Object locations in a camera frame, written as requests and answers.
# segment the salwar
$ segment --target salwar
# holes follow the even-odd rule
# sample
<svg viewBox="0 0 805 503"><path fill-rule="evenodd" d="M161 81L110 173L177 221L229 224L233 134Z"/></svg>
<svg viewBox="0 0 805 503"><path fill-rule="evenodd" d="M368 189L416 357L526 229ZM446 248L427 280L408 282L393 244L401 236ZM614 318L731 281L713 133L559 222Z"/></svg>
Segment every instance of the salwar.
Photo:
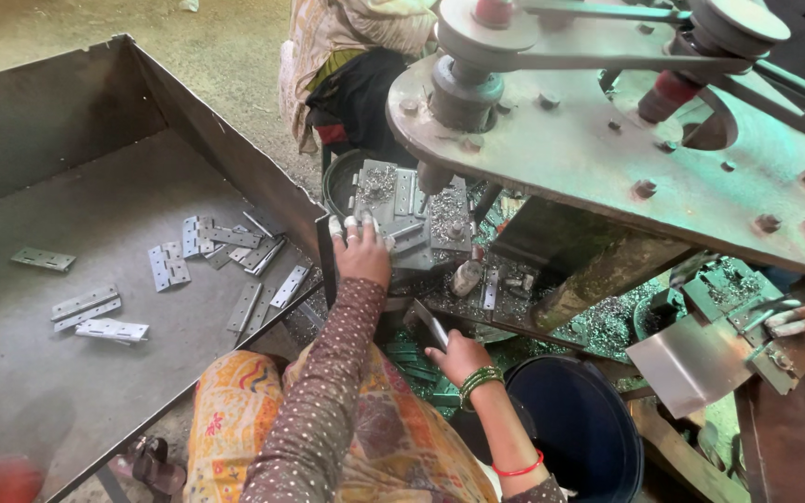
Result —
<svg viewBox="0 0 805 503"><path fill-rule="evenodd" d="M204 372L194 398L185 501L238 502L247 466L308 352L281 377L270 358L244 351L215 360ZM412 393L374 344L366 366L334 501L498 501L458 434Z"/></svg>

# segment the green bangle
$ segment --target green bangle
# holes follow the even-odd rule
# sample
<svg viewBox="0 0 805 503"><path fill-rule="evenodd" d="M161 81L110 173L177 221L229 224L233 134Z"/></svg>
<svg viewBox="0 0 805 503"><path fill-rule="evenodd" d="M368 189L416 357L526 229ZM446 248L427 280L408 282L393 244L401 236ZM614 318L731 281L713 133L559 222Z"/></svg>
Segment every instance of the green bangle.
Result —
<svg viewBox="0 0 805 503"><path fill-rule="evenodd" d="M474 412L474 407L471 406L471 393L474 389L490 381L505 383L502 371L493 365L480 367L465 378L462 387L459 388L459 397L462 399L462 409L465 412Z"/></svg>

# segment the red bangle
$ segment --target red bangle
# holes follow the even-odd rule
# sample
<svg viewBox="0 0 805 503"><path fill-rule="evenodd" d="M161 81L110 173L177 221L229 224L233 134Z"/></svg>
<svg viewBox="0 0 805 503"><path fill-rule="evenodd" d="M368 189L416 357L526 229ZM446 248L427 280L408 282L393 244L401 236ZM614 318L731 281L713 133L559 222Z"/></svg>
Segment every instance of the red bangle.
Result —
<svg viewBox="0 0 805 503"><path fill-rule="evenodd" d="M536 469L537 466L542 464L542 460L544 458L544 456L542 455L542 451L539 450L539 449L536 449L536 454L539 455L539 459L536 460L536 463L531 464L530 466L524 468L523 470L515 470L513 472L503 472L502 470L499 470L496 467L495 463L493 463L493 471L496 472L500 477L513 477L514 475L528 474L528 473L532 472L534 469Z"/></svg>

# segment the bangle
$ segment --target bangle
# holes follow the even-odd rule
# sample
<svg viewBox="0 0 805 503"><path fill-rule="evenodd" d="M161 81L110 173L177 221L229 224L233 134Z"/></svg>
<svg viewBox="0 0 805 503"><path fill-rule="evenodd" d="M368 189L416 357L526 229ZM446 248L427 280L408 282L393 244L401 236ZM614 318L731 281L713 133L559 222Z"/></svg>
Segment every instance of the bangle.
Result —
<svg viewBox="0 0 805 503"><path fill-rule="evenodd" d="M513 472L503 472L496 467L496 464L493 463L493 471L496 472L500 477L513 477L514 475L524 475L532 472L536 469L537 466L542 464L542 460L545 459L545 456L542 455L542 451L536 449L536 454L539 455L539 459L536 460L536 463L531 464L530 466L524 468L523 470L515 470Z"/></svg>
<svg viewBox="0 0 805 503"><path fill-rule="evenodd" d="M477 386L489 381L505 383L502 371L498 367L486 365L486 367L480 367L465 378L462 387L459 388L459 397L462 399L462 409L465 412L474 412L474 407L471 406L471 392Z"/></svg>

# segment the blue bucket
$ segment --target blue bucket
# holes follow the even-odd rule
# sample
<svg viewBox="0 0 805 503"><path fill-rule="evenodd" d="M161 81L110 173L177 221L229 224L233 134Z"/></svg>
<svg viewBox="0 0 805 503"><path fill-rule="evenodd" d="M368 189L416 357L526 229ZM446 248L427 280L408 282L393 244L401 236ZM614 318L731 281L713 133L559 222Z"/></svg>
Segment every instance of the blue bucket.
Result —
<svg viewBox="0 0 805 503"><path fill-rule="evenodd" d="M543 355L512 367L505 382L530 413L546 468L578 493L571 501L632 501L645 451L620 394L594 365Z"/></svg>

